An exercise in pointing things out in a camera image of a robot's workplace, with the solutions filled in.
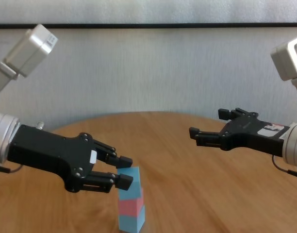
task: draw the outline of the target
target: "stacked blocks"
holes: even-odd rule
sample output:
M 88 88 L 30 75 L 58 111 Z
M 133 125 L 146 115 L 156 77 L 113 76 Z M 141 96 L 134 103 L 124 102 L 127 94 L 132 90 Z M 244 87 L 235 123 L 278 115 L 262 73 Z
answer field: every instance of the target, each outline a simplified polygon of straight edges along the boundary
M 145 222 L 145 206 L 139 167 L 120 168 L 117 173 L 133 177 L 133 182 L 128 191 L 119 189 L 119 229 L 129 233 L 139 233 Z

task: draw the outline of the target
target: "white backdrop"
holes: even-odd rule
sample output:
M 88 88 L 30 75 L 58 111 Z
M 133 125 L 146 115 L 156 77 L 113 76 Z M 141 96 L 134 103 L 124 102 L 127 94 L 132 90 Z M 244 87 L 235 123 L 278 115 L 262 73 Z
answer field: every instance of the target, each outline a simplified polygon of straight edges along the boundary
M 0 23 L 297 22 L 297 0 L 0 0 Z
M 0 112 L 53 129 L 125 111 L 217 118 L 241 107 L 297 121 L 297 92 L 270 58 L 297 28 L 52 30 L 59 41 L 26 79 L 0 93 Z M 0 59 L 25 30 L 0 30 Z

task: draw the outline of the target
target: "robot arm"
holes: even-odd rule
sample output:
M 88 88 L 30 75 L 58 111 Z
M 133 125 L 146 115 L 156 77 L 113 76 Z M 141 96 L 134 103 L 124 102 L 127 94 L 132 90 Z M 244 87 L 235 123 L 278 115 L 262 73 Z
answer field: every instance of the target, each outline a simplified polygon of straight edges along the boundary
M 52 51 L 57 40 L 42 25 L 27 31 L 0 62 L 0 91 L 18 76 L 27 77 Z M 96 172 L 92 168 L 97 160 L 116 168 L 131 167 L 132 159 L 118 157 L 114 147 L 93 139 L 87 133 L 66 138 L 42 129 L 42 124 L 36 128 L 21 125 L 18 118 L 0 113 L 0 172 L 14 172 L 2 166 L 9 160 L 57 174 L 69 192 L 108 193 L 113 185 L 129 189 L 133 177 Z
M 276 47 L 271 52 L 272 60 L 282 80 L 291 80 L 297 88 L 297 38 Z M 276 168 L 297 177 L 297 172 L 284 170 L 275 163 L 275 156 L 283 157 L 285 163 L 297 166 L 297 123 L 278 125 L 257 119 L 258 113 L 235 110 L 218 110 L 219 118 L 231 120 L 219 133 L 202 132 L 191 127 L 190 137 L 197 146 L 218 147 L 231 150 L 247 147 L 272 154 Z

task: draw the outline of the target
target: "pink block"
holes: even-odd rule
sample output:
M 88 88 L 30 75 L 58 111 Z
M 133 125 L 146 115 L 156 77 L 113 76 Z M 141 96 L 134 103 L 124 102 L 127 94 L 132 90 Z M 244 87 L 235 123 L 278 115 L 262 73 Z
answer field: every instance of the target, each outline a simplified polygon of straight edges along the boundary
M 142 196 L 131 200 L 118 200 L 119 215 L 130 217 L 138 217 L 144 205 L 143 188 L 141 188 Z

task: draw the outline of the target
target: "wooden table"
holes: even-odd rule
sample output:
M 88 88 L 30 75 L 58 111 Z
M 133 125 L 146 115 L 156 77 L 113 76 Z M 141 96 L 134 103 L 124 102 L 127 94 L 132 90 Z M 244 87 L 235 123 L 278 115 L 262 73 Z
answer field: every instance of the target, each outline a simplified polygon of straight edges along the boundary
M 190 126 L 219 131 L 223 125 L 152 112 L 90 119 L 55 132 L 90 133 L 140 166 L 142 233 L 296 233 L 297 178 L 275 169 L 270 155 L 197 147 L 189 138 Z M 116 172 L 102 162 L 94 170 Z M 115 188 L 110 194 L 73 194 L 48 172 L 24 167 L 0 173 L 0 233 L 117 232 Z

